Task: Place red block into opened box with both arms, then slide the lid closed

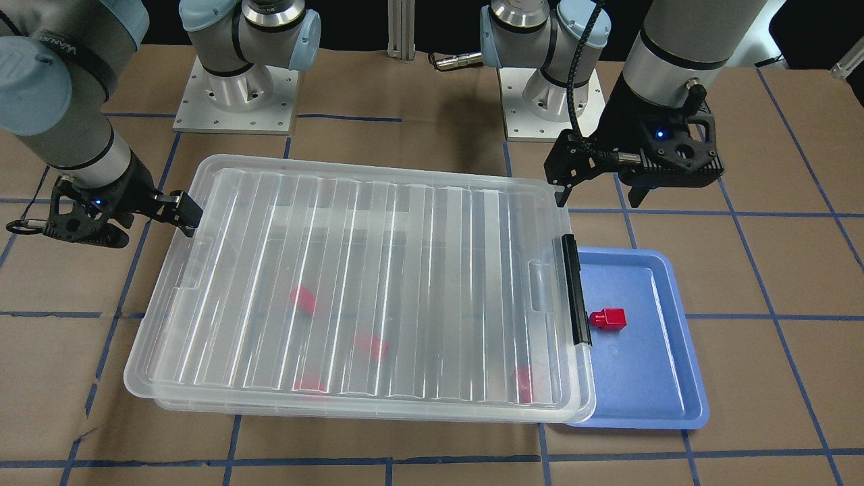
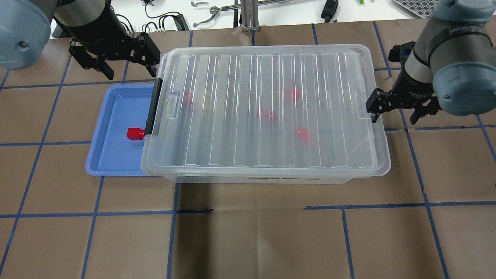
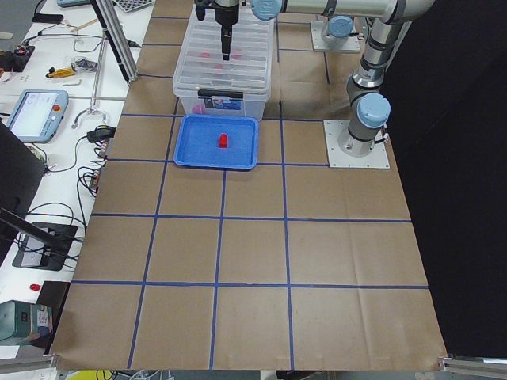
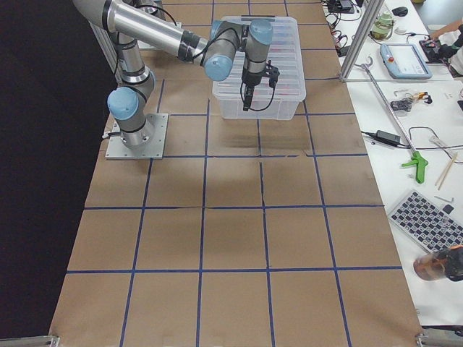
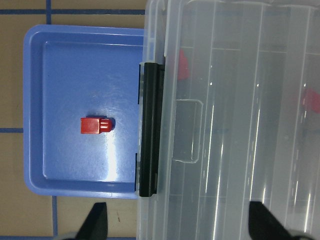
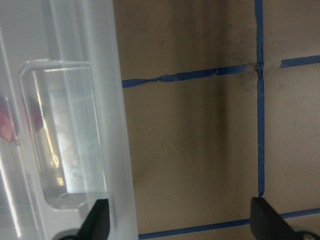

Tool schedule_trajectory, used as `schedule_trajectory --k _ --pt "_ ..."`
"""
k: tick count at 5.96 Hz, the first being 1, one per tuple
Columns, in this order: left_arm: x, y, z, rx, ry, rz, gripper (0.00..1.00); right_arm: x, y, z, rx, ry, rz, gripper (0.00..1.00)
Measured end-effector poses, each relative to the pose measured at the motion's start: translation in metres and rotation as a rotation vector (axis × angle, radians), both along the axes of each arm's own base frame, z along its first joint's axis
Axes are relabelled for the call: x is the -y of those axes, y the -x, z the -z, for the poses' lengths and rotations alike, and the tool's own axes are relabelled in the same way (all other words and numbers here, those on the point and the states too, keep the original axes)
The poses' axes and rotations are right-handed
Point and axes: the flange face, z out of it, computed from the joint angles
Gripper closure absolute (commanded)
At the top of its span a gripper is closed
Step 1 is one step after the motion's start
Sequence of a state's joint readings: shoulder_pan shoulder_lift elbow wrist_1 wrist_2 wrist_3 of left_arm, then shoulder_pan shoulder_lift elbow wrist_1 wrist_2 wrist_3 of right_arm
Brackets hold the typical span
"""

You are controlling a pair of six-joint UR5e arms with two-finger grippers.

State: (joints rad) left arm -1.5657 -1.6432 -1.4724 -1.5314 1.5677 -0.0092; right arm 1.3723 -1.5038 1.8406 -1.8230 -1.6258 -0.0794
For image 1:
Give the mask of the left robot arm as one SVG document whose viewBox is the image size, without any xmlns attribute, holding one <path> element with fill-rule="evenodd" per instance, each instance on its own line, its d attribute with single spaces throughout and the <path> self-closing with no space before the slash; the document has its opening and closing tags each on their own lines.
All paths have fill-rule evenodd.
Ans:
<svg viewBox="0 0 864 486">
<path fill-rule="evenodd" d="M 602 1 L 493 1 L 481 10 L 481 56 L 494 68 L 535 71 L 524 101 L 565 123 L 543 168 L 563 207 L 574 186 L 605 173 L 638 207 L 658 188 L 703 188 L 725 172 L 707 89 L 763 2 L 654 1 L 597 127 L 577 120 L 611 34 Z"/>
</svg>

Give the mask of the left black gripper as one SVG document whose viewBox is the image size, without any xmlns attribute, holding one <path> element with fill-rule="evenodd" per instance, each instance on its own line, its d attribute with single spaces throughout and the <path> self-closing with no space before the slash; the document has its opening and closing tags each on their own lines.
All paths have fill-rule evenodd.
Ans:
<svg viewBox="0 0 864 486">
<path fill-rule="evenodd" d="M 598 175 L 616 172 L 629 185 L 630 207 L 640 207 L 652 188 L 702 188 L 724 174 L 716 146 L 715 118 L 698 79 L 683 84 L 681 107 L 646 101 L 618 76 L 597 129 L 584 138 L 562 130 L 544 162 L 548 184 L 562 189 L 564 207 L 573 188 Z"/>
</svg>

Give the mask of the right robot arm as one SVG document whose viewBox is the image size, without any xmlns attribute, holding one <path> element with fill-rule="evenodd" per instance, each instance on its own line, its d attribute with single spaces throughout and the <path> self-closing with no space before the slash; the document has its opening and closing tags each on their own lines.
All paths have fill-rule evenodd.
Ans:
<svg viewBox="0 0 864 486">
<path fill-rule="evenodd" d="M 285 86 L 315 62 L 319 14 L 303 1 L 182 1 L 178 11 L 196 63 L 175 128 L 289 129 Z M 198 203 L 158 190 L 102 111 L 148 29 L 141 1 L 3 1 L 2 128 L 58 174 L 49 215 L 22 213 L 10 233 L 122 248 L 143 215 L 194 235 Z"/>
</svg>

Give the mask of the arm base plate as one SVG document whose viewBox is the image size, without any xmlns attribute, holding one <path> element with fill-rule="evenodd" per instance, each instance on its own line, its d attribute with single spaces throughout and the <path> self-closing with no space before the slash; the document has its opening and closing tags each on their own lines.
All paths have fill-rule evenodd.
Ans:
<svg viewBox="0 0 864 486">
<path fill-rule="evenodd" d="M 553 142 L 562 130 L 571 128 L 564 87 L 552 85 L 537 69 L 502 68 L 497 74 L 507 140 Z M 597 70 L 586 85 L 575 89 L 573 97 L 580 131 L 590 135 L 605 107 Z"/>
<path fill-rule="evenodd" d="M 300 72 L 253 65 L 219 77 L 195 59 L 173 129 L 184 133 L 287 135 L 292 129 Z"/>
</svg>

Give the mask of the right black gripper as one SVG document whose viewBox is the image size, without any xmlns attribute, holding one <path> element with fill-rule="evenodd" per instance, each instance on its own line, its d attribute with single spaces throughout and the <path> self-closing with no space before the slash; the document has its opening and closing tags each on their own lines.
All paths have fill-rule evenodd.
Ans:
<svg viewBox="0 0 864 486">
<path fill-rule="evenodd" d="M 173 225 L 188 238 L 194 237 L 203 218 L 203 209 L 185 191 L 157 190 L 151 172 L 132 153 L 126 172 L 112 184 L 77 188 L 70 178 L 58 178 L 44 235 L 68 243 L 124 248 L 136 213 L 157 216 L 157 221 Z"/>
</svg>

